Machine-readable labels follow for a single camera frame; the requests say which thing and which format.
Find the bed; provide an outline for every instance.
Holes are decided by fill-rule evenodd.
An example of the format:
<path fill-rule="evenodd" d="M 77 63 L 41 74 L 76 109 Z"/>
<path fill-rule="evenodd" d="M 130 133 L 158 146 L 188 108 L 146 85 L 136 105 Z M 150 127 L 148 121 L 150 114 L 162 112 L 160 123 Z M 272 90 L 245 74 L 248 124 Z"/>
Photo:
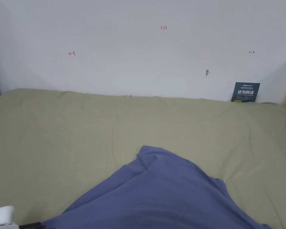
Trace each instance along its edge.
<path fill-rule="evenodd" d="M 222 179 L 257 222 L 286 228 L 286 106 L 17 89 L 0 97 L 0 206 L 61 214 L 143 145 Z"/>

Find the white wall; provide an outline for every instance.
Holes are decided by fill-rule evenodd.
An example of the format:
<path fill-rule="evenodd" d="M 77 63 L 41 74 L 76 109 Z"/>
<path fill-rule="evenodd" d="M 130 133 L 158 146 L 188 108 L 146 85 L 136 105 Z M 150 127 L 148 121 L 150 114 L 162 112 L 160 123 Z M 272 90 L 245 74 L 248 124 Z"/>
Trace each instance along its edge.
<path fill-rule="evenodd" d="M 0 0 L 1 92 L 229 101 L 236 81 L 282 101 L 286 0 Z"/>

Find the label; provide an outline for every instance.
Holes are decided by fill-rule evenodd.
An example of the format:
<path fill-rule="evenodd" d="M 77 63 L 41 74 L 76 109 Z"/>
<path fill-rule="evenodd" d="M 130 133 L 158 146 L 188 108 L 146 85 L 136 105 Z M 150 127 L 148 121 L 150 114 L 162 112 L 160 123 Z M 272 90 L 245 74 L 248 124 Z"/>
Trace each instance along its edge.
<path fill-rule="evenodd" d="M 260 83 L 236 82 L 231 102 L 255 102 Z"/>

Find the blue blanket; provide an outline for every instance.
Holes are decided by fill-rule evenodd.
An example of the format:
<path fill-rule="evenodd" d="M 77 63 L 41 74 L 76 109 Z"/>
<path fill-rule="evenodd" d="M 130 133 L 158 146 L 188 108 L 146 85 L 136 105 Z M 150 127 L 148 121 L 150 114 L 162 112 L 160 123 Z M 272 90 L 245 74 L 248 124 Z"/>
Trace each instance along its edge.
<path fill-rule="evenodd" d="M 222 180 L 161 148 L 137 158 L 82 195 L 46 229 L 267 228 L 244 213 Z"/>

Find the white object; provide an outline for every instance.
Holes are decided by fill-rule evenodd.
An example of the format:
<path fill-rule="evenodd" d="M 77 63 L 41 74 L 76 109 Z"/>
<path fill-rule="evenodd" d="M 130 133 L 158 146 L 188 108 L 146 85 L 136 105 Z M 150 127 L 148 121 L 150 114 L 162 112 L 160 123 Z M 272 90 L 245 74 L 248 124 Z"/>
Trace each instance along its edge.
<path fill-rule="evenodd" d="M 0 224 L 0 229 L 19 229 L 19 226 L 14 222 L 8 222 L 6 224 Z"/>
<path fill-rule="evenodd" d="M 0 224 L 12 222 L 13 213 L 13 206 L 0 207 Z"/>

